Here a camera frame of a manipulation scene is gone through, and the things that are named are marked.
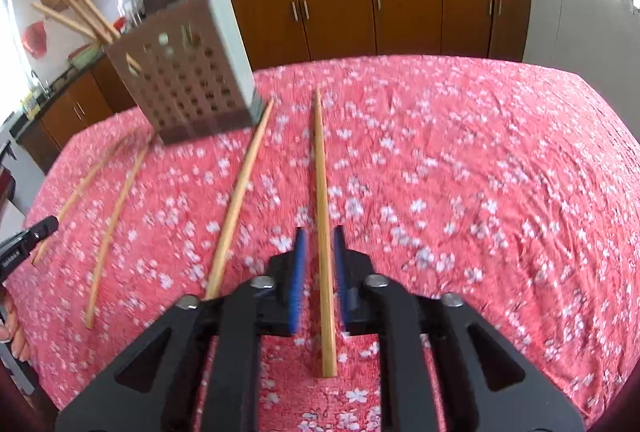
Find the person left hand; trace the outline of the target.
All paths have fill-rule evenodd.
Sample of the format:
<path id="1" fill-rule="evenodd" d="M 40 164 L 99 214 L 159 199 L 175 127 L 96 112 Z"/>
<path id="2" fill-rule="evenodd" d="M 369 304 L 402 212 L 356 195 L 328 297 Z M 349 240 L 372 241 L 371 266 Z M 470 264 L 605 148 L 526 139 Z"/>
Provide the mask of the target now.
<path id="1" fill-rule="evenodd" d="M 4 287 L 1 288 L 1 308 L 6 311 L 6 319 L 1 325 L 1 342 L 9 345 L 14 358 L 26 362 L 30 359 L 30 348 L 26 340 L 24 326 L 18 317 L 11 293 Z"/>

